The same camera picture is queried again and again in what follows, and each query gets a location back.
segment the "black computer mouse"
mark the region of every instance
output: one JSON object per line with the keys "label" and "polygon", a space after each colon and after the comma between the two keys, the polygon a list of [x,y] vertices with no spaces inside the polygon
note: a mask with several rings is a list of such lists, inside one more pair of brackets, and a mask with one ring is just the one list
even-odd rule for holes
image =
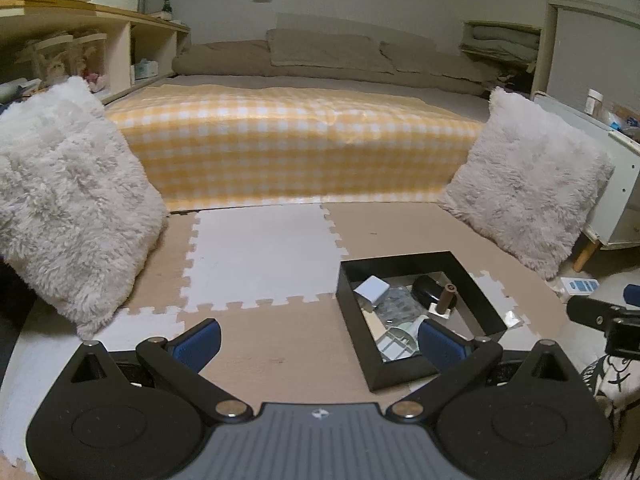
{"label": "black computer mouse", "polygon": [[[411,289],[411,295],[424,308],[428,309],[431,303],[438,303],[443,290],[444,287],[438,285],[433,278],[423,274],[415,279],[414,286],[412,286]],[[458,297],[454,296],[449,308],[454,308],[457,302]]]}

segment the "green bottle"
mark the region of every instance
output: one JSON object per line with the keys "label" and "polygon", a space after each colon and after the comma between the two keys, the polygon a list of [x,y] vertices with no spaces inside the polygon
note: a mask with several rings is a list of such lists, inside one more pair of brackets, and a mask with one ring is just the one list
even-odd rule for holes
{"label": "green bottle", "polygon": [[174,12],[174,10],[171,8],[171,1],[164,0],[164,5],[162,6],[162,12]]}

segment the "gingham fabric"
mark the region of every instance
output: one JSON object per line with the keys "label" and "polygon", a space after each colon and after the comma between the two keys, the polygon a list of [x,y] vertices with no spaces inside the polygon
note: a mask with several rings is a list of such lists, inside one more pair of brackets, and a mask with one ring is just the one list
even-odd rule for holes
{"label": "gingham fabric", "polygon": [[107,115],[173,211],[433,201],[482,127],[415,98],[218,85],[146,88]]}

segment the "wooden cabinet leg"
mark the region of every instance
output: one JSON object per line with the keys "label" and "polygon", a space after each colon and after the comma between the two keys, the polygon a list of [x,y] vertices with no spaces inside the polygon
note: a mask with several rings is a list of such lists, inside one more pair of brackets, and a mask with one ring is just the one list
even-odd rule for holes
{"label": "wooden cabinet leg", "polygon": [[592,242],[591,240],[589,240],[587,246],[582,250],[580,254],[578,254],[578,257],[574,261],[574,272],[580,272],[584,267],[584,264],[589,261],[589,258],[593,256],[593,253],[597,251],[601,245],[602,244],[599,241]]}

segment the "white logo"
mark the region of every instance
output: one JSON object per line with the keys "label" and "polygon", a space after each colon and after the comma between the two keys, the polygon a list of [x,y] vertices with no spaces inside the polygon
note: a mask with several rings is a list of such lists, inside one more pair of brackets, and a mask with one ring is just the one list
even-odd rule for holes
{"label": "white logo", "polygon": [[317,418],[318,420],[322,420],[323,418],[328,417],[329,415],[331,415],[331,413],[329,413],[326,409],[324,408],[318,408],[316,410],[313,410],[311,412],[311,415],[313,415],[315,418]]}

